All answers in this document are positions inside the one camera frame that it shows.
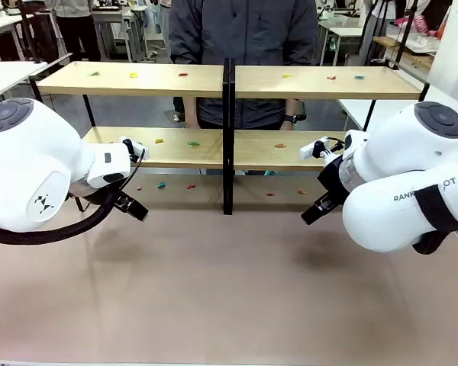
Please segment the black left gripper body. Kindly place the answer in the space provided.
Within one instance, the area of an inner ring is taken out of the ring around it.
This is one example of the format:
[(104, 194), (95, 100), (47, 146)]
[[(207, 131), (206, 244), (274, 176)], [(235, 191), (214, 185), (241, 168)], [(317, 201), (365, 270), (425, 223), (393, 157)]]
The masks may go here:
[(117, 198), (115, 200), (115, 207), (121, 212), (128, 212), (131, 208), (133, 198), (123, 191), (117, 192)]

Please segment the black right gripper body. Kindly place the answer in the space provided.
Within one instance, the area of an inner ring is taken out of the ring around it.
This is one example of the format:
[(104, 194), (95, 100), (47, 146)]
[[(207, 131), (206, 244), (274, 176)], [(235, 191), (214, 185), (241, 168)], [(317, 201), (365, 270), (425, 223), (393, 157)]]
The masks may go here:
[(333, 160), (318, 175), (318, 181), (327, 190), (322, 198), (331, 203), (344, 203), (350, 193), (340, 180), (339, 168), (342, 161)]

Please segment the person's right hand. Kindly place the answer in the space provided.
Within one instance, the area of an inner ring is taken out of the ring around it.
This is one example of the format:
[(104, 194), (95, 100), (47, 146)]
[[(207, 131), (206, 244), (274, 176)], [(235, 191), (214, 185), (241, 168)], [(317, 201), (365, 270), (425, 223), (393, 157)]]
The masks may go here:
[(199, 129), (198, 115), (197, 115), (197, 103), (195, 97), (184, 97), (183, 98), (184, 111), (185, 111), (185, 123), (187, 128)]

